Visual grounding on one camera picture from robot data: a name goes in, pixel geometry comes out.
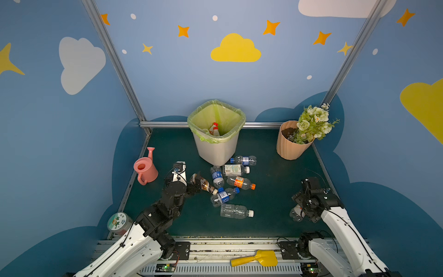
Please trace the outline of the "brown coffee bottle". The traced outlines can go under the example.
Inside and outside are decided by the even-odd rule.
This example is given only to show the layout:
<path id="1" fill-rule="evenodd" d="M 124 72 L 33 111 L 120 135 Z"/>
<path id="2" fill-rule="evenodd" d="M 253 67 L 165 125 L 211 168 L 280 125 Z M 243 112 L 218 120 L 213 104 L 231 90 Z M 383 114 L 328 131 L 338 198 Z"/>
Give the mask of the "brown coffee bottle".
<path id="1" fill-rule="evenodd" d="M 200 183 L 201 183 L 201 190 L 207 191 L 209 193 L 211 193 L 212 195 L 216 195 L 218 193 L 218 190 L 213 187 L 208 180 L 206 180 L 204 177 L 202 177 L 200 175 L 200 173 L 194 173 L 197 174 L 199 179 L 200 179 Z"/>

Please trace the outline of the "white bottle red label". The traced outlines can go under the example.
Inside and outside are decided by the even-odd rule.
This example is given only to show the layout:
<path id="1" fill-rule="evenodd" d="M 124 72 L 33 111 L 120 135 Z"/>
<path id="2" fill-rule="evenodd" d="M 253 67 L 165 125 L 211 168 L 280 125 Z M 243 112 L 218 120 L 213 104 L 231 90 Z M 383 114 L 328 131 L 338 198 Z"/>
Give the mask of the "white bottle red label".
<path id="1" fill-rule="evenodd" d="M 218 123 L 214 122 L 212 126 L 209 128 L 210 135 L 212 136 L 220 136 Z"/>

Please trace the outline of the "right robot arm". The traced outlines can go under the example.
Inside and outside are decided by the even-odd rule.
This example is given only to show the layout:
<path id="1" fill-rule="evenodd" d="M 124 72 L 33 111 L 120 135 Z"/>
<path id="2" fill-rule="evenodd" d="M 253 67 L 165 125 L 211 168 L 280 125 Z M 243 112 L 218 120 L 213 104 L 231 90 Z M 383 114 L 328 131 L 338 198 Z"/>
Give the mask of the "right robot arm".
<path id="1" fill-rule="evenodd" d="M 319 232 L 303 232 L 297 243 L 302 259 L 316 259 L 333 277 L 399 277 L 373 252 L 351 221 L 341 200 L 322 188 L 318 178 L 301 180 L 302 189 L 293 196 L 297 203 L 292 214 L 295 220 L 323 221 L 341 246 L 345 258 L 328 246 Z"/>

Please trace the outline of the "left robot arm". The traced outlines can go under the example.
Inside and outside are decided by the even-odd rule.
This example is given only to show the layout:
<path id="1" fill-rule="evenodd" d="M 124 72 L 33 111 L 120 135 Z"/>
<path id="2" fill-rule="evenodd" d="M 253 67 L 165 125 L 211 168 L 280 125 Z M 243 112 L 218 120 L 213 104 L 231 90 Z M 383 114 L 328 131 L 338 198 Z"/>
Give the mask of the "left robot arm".
<path id="1" fill-rule="evenodd" d="M 178 218 L 185 199 L 201 191 L 201 185 L 173 174 L 161 198 L 142 211 L 129 230 L 93 263 L 67 277 L 131 277 L 145 265 L 170 258 L 175 240 L 167 229 Z"/>

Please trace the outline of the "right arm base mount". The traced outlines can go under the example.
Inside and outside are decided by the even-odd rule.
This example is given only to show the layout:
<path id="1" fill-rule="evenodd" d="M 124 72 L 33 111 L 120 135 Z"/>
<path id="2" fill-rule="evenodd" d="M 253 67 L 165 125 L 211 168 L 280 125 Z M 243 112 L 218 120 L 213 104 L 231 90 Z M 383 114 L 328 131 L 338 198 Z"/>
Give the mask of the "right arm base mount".
<path id="1" fill-rule="evenodd" d="M 317 260 L 317 257 L 310 253 L 305 244 L 299 245 L 295 241 L 279 241 L 277 245 L 283 260 Z"/>

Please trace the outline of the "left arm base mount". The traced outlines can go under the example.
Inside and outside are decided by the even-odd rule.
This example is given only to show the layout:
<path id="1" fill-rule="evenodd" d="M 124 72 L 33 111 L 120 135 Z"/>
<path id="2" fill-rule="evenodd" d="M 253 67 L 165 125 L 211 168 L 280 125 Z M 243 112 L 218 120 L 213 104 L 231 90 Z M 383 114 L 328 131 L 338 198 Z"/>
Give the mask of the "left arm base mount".
<path id="1" fill-rule="evenodd" d="M 174 249 L 170 254 L 164 254 L 162 260 L 189 260 L 190 256 L 190 242 L 189 241 L 179 241 L 175 242 Z"/>

